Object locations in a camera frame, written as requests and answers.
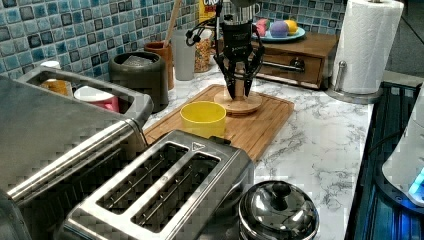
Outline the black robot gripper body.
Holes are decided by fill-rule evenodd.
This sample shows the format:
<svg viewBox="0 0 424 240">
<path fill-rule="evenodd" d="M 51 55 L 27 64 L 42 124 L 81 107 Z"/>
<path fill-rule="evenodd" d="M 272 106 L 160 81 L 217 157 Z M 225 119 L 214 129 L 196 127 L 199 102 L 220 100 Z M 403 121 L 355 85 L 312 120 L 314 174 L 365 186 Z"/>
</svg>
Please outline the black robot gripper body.
<svg viewBox="0 0 424 240">
<path fill-rule="evenodd" d="M 223 45 L 220 52 L 222 72 L 234 72 L 237 63 L 244 64 L 245 72 L 259 71 L 259 50 L 251 44 L 253 34 L 259 35 L 251 20 L 242 22 L 224 21 L 220 24 Z"/>
</svg>

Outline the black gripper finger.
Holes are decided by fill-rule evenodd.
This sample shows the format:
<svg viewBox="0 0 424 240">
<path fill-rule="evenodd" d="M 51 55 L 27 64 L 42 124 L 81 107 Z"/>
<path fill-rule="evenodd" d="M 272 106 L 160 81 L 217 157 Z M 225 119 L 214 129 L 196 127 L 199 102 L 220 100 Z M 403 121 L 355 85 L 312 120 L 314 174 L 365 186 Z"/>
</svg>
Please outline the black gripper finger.
<svg viewBox="0 0 424 240">
<path fill-rule="evenodd" d="M 217 63 L 219 69 L 224 75 L 228 93 L 232 99 L 235 98 L 235 63 L 225 58 L 223 55 L 215 55 L 214 60 Z"/>
<path fill-rule="evenodd" d="M 248 61 L 247 65 L 245 66 L 244 95 L 246 97 L 249 96 L 253 79 L 262 67 L 264 53 L 265 47 L 263 45 L 259 45 L 258 48 L 253 52 L 253 58 Z"/>
</svg>

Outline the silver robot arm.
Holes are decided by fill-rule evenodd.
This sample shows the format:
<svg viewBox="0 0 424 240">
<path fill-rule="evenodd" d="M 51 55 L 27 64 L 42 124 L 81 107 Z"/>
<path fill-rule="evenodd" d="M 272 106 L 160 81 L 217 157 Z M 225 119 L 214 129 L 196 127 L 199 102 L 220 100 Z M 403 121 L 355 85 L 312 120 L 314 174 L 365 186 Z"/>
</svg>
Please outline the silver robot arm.
<svg viewBox="0 0 424 240">
<path fill-rule="evenodd" d="M 265 47 L 253 24 L 256 0 L 219 0 L 215 14 L 214 60 L 224 75 L 229 95 L 236 98 L 236 82 L 244 82 L 248 97 L 253 78 L 263 63 Z"/>
</svg>

